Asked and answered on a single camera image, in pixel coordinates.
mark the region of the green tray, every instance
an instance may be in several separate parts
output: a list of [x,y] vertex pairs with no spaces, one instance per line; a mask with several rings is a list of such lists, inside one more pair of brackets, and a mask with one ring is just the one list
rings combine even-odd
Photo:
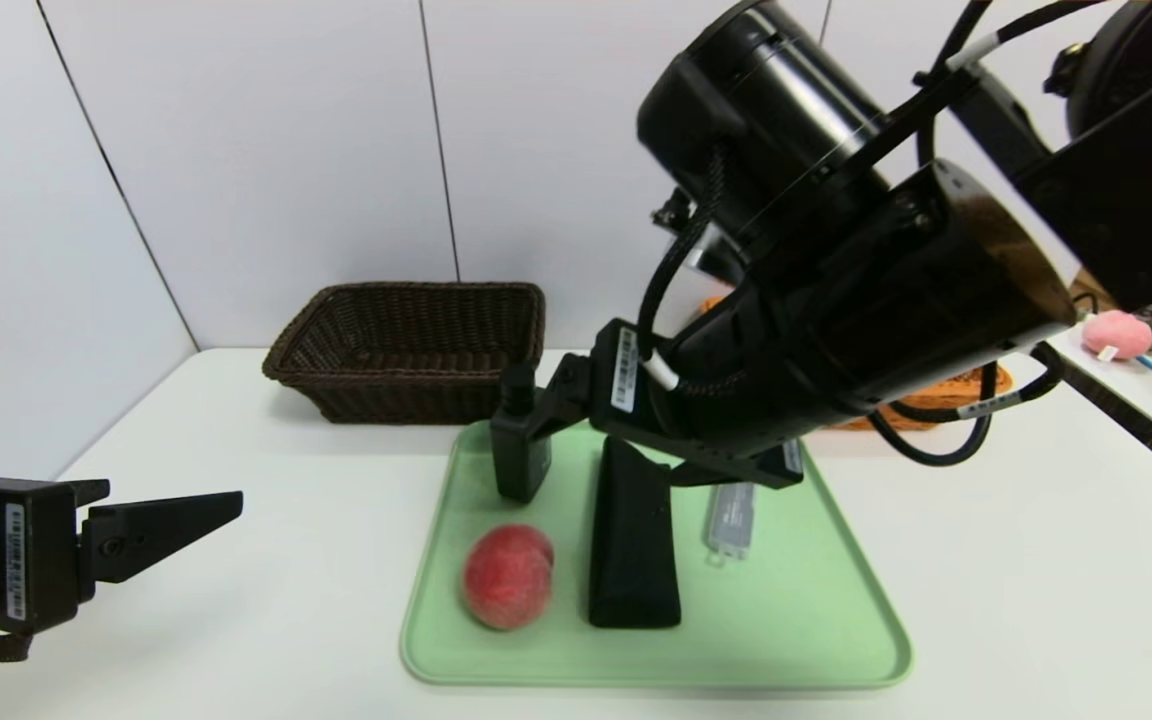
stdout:
[[[718,562],[705,546],[712,488],[673,491],[681,626],[605,630],[586,623],[602,439],[588,424],[554,435],[550,477],[522,506],[497,494],[488,424],[461,433],[403,623],[403,662],[417,679],[826,689],[878,688],[905,677],[914,659],[905,630],[810,457],[799,486],[756,490],[755,538],[744,561]],[[461,600],[467,552],[502,523],[535,525],[554,543],[550,608],[515,632],[477,623]]]

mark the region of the table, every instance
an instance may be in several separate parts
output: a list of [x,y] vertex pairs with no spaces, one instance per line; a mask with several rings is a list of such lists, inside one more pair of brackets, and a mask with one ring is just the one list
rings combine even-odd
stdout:
[[1101,363],[1083,348],[1083,325],[1062,332],[1048,341],[1056,353],[1093,381],[1120,396],[1139,414],[1152,420],[1152,370],[1135,359],[1126,363]]
[[1152,454],[1069,387],[998,416],[957,468],[873,433],[808,439],[914,638],[895,688],[438,688],[406,673],[397,636],[457,429],[333,427],[262,357],[192,357],[65,473],[109,477],[115,502],[242,488],[247,510],[0,666],[0,720],[1152,717]]

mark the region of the wicker basket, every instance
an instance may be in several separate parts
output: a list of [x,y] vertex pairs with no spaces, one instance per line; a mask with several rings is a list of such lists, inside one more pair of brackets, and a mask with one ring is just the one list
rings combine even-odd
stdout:
[[[1002,395],[1011,388],[1011,376],[1002,365],[998,365],[998,381],[995,393]],[[954,407],[969,406],[980,400],[980,370],[977,367],[970,373],[963,373],[947,379],[945,382],[937,382],[932,387],[915,392],[914,395],[902,397],[901,402],[907,406],[932,407],[932,409],[954,409]],[[892,427],[896,430],[925,430],[933,429],[934,423],[919,423],[910,420],[904,415],[896,414],[890,407],[879,407],[878,411],[887,419]],[[867,419],[858,418],[844,425],[838,425],[840,430],[872,430],[873,425]]]
[[333,423],[467,424],[500,401],[500,370],[540,361],[531,283],[357,283],[317,293],[265,357],[265,377]]

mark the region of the black cable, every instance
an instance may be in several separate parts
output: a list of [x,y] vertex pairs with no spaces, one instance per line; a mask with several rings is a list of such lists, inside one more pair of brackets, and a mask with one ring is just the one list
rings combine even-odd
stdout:
[[[932,63],[932,73],[929,75],[930,79],[940,76],[940,73],[945,69],[945,61],[950,59],[950,55],[954,55],[957,51],[963,50],[968,37],[972,36],[975,26],[980,22],[980,18],[991,3],[993,3],[993,0],[969,0],[967,8],[958,15],[957,22],[950,29],[950,35],[945,37],[945,45],[941,46],[941,53],[935,56],[935,61]],[[937,118],[934,115],[927,120],[927,123],[923,128],[919,128],[919,131],[914,136],[914,143],[918,147],[919,167],[937,158]]]
[[713,149],[710,150],[708,167],[705,170],[704,196],[696,204],[695,214],[687,223],[685,230],[669,247],[660,264],[657,265],[655,272],[652,273],[652,281],[647,282],[643,304],[639,305],[639,357],[642,361],[652,357],[652,351],[655,349],[655,336],[652,328],[655,324],[657,311],[660,310],[660,301],[664,300],[664,291],[668,290],[673,275],[676,275],[679,268],[682,268],[687,255],[691,252],[696,243],[700,242],[705,228],[708,227],[710,220],[718,211],[718,203],[723,197],[723,167],[726,164],[727,143],[717,141]]
[[[1018,406],[1020,402],[1029,402],[1030,400],[1038,400],[1052,388],[1060,385],[1061,379],[1064,379],[1064,361],[1061,356],[1053,350],[1052,346],[1046,342],[1039,342],[1034,346],[1032,353],[1029,354],[1034,361],[1039,361],[1043,364],[1043,374],[1038,376],[1032,382],[1028,384],[1025,387],[1016,391],[1016,402],[1011,402],[1009,406]],[[982,394],[980,400],[988,400]],[[890,409],[895,414],[904,415],[905,418],[910,420],[918,420],[919,423],[954,423],[955,420],[963,420],[963,416],[958,415],[957,409],[946,410],[946,409],[934,409],[934,407],[915,407],[907,406],[904,402],[892,402]]]
[[1084,300],[1084,297],[1085,297],[1085,300],[1091,300],[1092,301],[1092,313],[1100,314],[1101,313],[1101,301],[1096,296],[1096,293],[1093,293],[1093,291],[1084,291],[1084,293],[1082,293],[1082,295],[1075,295],[1074,300],[1071,300],[1070,302],[1074,302],[1074,304],[1078,304],[1078,301],[1079,300]]
[[[993,397],[993,392],[995,392],[998,382],[998,364],[990,363],[984,366],[980,372],[980,400],[990,400]],[[983,415],[980,418],[975,420],[972,425],[972,433],[968,434],[968,439],[963,442],[963,447],[957,448],[955,452],[947,452],[945,455],[935,455],[933,452],[919,450],[919,448],[914,447],[905,441],[904,438],[900,437],[896,429],[893,429],[887,419],[882,417],[877,410],[869,415],[869,424],[873,425],[878,430],[878,434],[882,437],[887,445],[892,446],[893,450],[900,452],[901,455],[909,457],[915,462],[919,462],[923,465],[930,465],[932,468],[947,468],[949,465],[956,465],[958,462],[963,462],[972,457],[984,445],[984,438],[990,433],[990,423],[992,420],[992,415]]]
[[1020,15],[1018,18],[1011,20],[1010,23],[999,28],[998,32],[995,32],[998,44],[1001,45],[1005,41],[1015,40],[1015,38],[1029,31],[1034,31],[1034,29],[1041,28],[1044,24],[1056,22],[1056,20],[1063,18],[1064,15],[1091,8],[1092,5],[1099,5],[1102,1],[1105,0],[1056,0],[1055,3],[1044,5],[1041,8]]

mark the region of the white cable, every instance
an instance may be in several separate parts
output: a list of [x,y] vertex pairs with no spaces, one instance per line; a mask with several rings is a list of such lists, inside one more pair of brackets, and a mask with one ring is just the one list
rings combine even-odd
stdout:
[[664,361],[664,357],[660,357],[659,353],[653,353],[652,357],[643,361],[643,369],[655,379],[660,387],[670,392],[679,387],[679,373],[673,372],[673,367]]
[[945,60],[945,67],[950,69],[950,73],[954,73],[954,70],[964,68],[967,65],[979,63],[980,58],[993,53],[1000,45],[1002,45],[1002,40],[998,38],[998,32],[975,38],[963,50],[957,51],[957,53],[950,55],[950,59]]

